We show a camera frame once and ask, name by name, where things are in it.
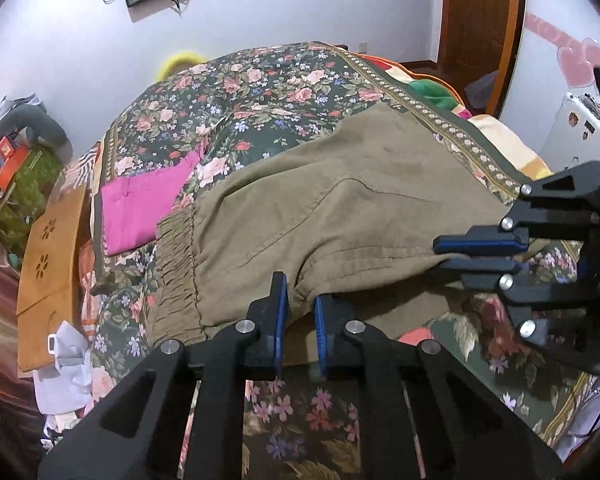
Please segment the folded magenta cloth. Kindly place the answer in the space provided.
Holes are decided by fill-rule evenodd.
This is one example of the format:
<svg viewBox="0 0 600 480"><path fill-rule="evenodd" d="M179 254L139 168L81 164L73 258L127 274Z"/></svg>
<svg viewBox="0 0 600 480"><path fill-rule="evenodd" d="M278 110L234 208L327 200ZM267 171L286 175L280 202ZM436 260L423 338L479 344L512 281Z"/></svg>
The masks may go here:
<svg viewBox="0 0 600 480"><path fill-rule="evenodd" d="M175 166L117 177L102 187L102 234L107 256L129 252L155 239L157 224L171 211L203 154L203 148L195 148Z"/></svg>

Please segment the brown wooden lap table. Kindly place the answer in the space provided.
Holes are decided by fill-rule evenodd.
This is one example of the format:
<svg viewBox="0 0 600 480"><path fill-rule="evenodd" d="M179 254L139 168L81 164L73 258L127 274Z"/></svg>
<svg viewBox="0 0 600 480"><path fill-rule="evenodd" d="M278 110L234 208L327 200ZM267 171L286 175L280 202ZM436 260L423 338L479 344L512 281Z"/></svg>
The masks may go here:
<svg viewBox="0 0 600 480"><path fill-rule="evenodd" d="M47 336L62 323L81 326L79 249L88 234L84 185L65 192L33 223L18 286L18 368L30 373L53 362Z"/></svg>

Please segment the grey neck pillow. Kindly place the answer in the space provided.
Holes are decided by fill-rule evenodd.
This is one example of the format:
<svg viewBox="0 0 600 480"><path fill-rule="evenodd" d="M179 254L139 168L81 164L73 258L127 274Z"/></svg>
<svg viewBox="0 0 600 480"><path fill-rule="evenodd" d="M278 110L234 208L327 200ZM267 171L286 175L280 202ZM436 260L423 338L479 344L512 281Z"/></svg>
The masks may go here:
<svg viewBox="0 0 600 480"><path fill-rule="evenodd" d="M61 148L68 140L58 122L34 105L15 107L0 120L0 141L20 131L24 131L29 144L41 143L49 148Z"/></svg>

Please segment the white appliance with stickers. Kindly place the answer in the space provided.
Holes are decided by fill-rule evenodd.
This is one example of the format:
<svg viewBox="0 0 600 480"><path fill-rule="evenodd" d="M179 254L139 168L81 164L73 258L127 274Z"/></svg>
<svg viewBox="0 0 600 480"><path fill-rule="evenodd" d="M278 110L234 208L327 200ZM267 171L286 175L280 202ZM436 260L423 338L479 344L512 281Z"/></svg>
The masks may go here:
<svg viewBox="0 0 600 480"><path fill-rule="evenodd" d="M600 162L600 104L592 96L565 94L540 157L553 172Z"/></svg>

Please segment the orange box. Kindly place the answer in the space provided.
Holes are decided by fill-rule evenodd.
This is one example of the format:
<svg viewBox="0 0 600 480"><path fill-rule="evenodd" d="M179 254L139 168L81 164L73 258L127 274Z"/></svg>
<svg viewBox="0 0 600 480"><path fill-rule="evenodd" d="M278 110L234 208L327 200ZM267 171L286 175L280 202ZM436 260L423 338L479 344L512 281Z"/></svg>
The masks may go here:
<svg viewBox="0 0 600 480"><path fill-rule="evenodd" d="M17 144L7 136L0 141L0 193L8 188L9 183L26 160L30 148L24 144Z"/></svg>

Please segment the brown wooden door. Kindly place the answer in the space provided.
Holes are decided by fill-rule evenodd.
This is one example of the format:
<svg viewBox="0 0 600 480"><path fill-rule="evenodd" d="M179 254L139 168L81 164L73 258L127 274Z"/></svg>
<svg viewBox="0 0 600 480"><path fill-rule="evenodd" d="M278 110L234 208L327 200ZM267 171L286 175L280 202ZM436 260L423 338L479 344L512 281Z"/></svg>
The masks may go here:
<svg viewBox="0 0 600 480"><path fill-rule="evenodd" d="M486 104L498 116L517 58L526 0L442 0L438 69L443 79L469 98L466 88L483 78Z"/></svg>

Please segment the green cloth at bedside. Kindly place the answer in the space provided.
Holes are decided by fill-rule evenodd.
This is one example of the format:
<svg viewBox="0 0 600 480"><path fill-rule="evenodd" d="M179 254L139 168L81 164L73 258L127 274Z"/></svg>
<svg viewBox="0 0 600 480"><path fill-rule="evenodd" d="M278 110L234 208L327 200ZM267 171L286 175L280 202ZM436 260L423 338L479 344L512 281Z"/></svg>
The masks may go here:
<svg viewBox="0 0 600 480"><path fill-rule="evenodd" d="M460 104L455 94L437 81L414 79L408 85L418 96L444 110L454 110Z"/></svg>

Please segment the olive green pants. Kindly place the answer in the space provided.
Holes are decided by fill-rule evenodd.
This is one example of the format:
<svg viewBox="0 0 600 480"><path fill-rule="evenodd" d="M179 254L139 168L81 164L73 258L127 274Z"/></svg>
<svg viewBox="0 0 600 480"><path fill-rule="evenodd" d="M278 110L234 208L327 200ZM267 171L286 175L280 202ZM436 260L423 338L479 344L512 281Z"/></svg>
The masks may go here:
<svg viewBox="0 0 600 480"><path fill-rule="evenodd" d="M268 293L275 272L288 286L286 364L316 360L311 314L323 294L345 294L362 320L399 337L465 299L432 274L434 239L507 211L413 115L376 104L159 223L148 339L212 338Z"/></svg>

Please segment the floral dark green bedspread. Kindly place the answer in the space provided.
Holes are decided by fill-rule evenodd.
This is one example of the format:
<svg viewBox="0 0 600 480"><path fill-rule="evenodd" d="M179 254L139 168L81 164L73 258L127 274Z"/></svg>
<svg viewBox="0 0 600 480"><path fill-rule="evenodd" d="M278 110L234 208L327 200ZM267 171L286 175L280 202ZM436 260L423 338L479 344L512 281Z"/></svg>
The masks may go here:
<svg viewBox="0 0 600 480"><path fill-rule="evenodd" d="M522 180L548 175L543 159L506 125L471 115L462 102L454 110L434 106L410 88L414 79L436 81L315 42L225 55L145 90L102 139L92 182L101 188L117 177L172 167L203 148L176 196L173 207L181 207L242 167L329 136L341 119L377 102L422 119L505 203ZM92 398L100 401L148 352L147 313L158 283L155 245L107 256L99 198L92 216L93 245L82 250L81 264L92 285L87 328ZM498 298L472 296L405 333L408 341L428 336L462 358L562 460L571 462L582 450L600 403L594 378L517 344ZM358 478L357 407L351 386L324 382L309 365L276 382L248 382L242 473L248 479Z"/></svg>

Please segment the yellow plush item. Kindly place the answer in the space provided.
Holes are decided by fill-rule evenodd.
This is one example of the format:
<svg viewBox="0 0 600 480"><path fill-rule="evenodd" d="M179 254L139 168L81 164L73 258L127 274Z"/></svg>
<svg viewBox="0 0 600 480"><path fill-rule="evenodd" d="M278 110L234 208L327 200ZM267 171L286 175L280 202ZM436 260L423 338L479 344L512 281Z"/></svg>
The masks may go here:
<svg viewBox="0 0 600 480"><path fill-rule="evenodd" d="M162 81L174 74L198 64L204 64L208 58L193 51L178 51L168 56L159 66L155 81Z"/></svg>

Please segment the green patterned bag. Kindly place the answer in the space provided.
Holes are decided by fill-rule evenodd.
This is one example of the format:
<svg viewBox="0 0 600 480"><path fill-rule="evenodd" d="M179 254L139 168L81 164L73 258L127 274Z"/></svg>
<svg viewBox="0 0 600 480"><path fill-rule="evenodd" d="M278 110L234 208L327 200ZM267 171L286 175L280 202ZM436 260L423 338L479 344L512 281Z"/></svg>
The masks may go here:
<svg viewBox="0 0 600 480"><path fill-rule="evenodd" d="M44 214L62 163L48 148L32 148L0 196L0 242L22 257L33 223Z"/></svg>

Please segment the white crumpled cloth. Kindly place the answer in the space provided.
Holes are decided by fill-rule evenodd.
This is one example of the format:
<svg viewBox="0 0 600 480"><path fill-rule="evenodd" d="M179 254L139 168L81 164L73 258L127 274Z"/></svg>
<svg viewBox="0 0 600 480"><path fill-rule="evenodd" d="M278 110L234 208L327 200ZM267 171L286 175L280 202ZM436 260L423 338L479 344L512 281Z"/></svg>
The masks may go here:
<svg viewBox="0 0 600 480"><path fill-rule="evenodd" d="M50 365L33 371L35 401L43 415L85 408L92 398L91 352L82 333L67 321L46 340Z"/></svg>

